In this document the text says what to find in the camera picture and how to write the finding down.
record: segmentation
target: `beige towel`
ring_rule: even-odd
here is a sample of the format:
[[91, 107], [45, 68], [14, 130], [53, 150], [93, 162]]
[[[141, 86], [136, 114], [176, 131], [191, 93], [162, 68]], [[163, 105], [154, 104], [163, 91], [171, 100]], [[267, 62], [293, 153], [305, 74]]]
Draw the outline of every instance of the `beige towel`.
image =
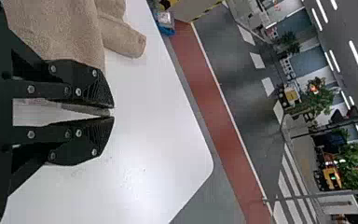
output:
[[120, 19], [98, 12], [103, 45], [130, 58], [139, 58], [145, 51], [146, 37]]
[[3, 5], [9, 28], [43, 59], [71, 59], [104, 71], [94, 1], [4, 0]]
[[95, 0], [95, 5], [98, 11], [123, 19], [124, 12], [126, 11], [125, 0]]
[[95, 1], [3, 0], [3, 5], [9, 28], [44, 60], [71, 59], [104, 72], [103, 45], [140, 57], [146, 38], [122, 20], [125, 0]]

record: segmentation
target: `potted plant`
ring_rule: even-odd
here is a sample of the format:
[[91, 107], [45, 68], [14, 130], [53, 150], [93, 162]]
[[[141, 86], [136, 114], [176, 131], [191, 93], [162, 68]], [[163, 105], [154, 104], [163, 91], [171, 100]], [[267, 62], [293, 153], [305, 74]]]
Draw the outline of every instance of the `potted plant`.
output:
[[279, 59], [283, 59], [290, 54], [298, 54], [300, 52], [300, 44], [298, 43], [295, 33], [291, 31], [278, 38], [274, 42], [274, 45]]
[[301, 103], [286, 110], [292, 117], [301, 114], [311, 113], [314, 118], [322, 112], [325, 115], [331, 113], [334, 93], [325, 87], [325, 79], [316, 77], [309, 81], [307, 90], [301, 93]]

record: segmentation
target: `wall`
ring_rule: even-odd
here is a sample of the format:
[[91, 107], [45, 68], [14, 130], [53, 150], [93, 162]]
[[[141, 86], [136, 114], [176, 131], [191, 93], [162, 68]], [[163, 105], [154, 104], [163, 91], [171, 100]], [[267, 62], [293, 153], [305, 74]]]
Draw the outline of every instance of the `wall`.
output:
[[319, 115], [318, 117], [316, 117], [316, 120], [318, 121], [319, 125], [325, 125], [329, 123], [329, 120], [331, 118], [331, 116], [333, 115], [334, 111], [336, 111], [337, 109], [341, 112], [341, 114], [345, 115], [348, 112], [348, 108], [345, 106], [345, 103], [341, 103], [338, 105], [333, 105], [331, 106], [331, 114], [330, 115], [325, 115], [324, 113], [322, 113], [321, 115]]
[[283, 21], [278, 22], [276, 25], [277, 32], [279, 35], [283, 35], [286, 32], [299, 33], [308, 27], [312, 26], [310, 17], [308, 16], [307, 10], [304, 8], [299, 10], [296, 14], [286, 18]]
[[282, 21], [287, 15], [303, 7], [301, 0], [284, 0], [280, 2], [277, 7], [281, 10], [275, 10], [275, 7], [271, 7], [267, 10], [271, 23]]
[[309, 49], [313, 49], [320, 45], [321, 45], [321, 43], [319, 42], [319, 38], [317, 36], [315, 36], [311, 39], [308, 39], [308, 40], [300, 43], [300, 52], [305, 52]]
[[290, 58], [297, 77], [303, 77], [328, 65], [322, 47], [309, 49]]
[[324, 68], [321, 68], [317, 71], [307, 74], [306, 76], [299, 77], [297, 79], [297, 82], [300, 84], [301, 89], [305, 90], [308, 85], [308, 80], [314, 79], [316, 77], [320, 77], [320, 78], [325, 77], [326, 85], [332, 82], [336, 82], [336, 79], [334, 78], [333, 73], [331, 72], [330, 67], [328, 65]]

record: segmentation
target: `white tabletop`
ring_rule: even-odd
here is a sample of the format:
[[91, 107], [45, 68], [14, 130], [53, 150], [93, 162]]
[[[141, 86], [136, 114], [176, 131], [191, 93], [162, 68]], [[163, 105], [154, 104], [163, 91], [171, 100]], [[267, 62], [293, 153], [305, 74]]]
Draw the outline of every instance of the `white tabletop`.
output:
[[[147, 36], [145, 55], [106, 51], [116, 100], [103, 155], [76, 167], [44, 166], [13, 193], [2, 223], [168, 223], [213, 170], [213, 161], [146, 1], [126, 21]], [[15, 106], [16, 125], [89, 116]]]

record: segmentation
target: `red stripe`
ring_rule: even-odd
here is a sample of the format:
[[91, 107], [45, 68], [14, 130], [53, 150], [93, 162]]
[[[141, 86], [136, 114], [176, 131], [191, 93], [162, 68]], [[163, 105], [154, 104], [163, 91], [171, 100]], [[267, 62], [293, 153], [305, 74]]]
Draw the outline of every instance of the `red stripe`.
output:
[[261, 189], [193, 29], [190, 24], [181, 21], [176, 21], [175, 29], [176, 35], [171, 37], [173, 49], [205, 119], [246, 222], [269, 224], [270, 213], [262, 202]]

